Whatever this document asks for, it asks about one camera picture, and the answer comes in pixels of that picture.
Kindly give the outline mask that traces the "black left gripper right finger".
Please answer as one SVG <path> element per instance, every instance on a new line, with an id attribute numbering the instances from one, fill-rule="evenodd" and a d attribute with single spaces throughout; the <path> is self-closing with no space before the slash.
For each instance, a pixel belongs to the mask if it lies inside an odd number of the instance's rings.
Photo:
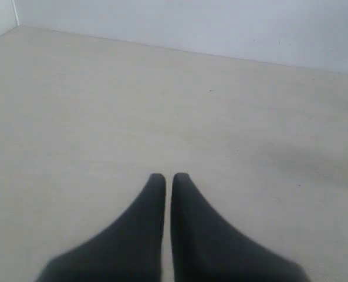
<path id="1" fill-rule="evenodd" d="M 170 213 L 175 281 L 308 281 L 300 265 L 230 225 L 190 176 L 173 177 Z"/>

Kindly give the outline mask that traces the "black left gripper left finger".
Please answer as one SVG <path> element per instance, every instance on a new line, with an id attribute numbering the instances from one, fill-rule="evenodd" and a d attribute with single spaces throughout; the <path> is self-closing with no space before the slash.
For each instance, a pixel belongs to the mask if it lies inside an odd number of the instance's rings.
<path id="1" fill-rule="evenodd" d="M 153 173 L 109 227 L 46 265 L 38 281 L 160 281 L 165 178 Z"/>

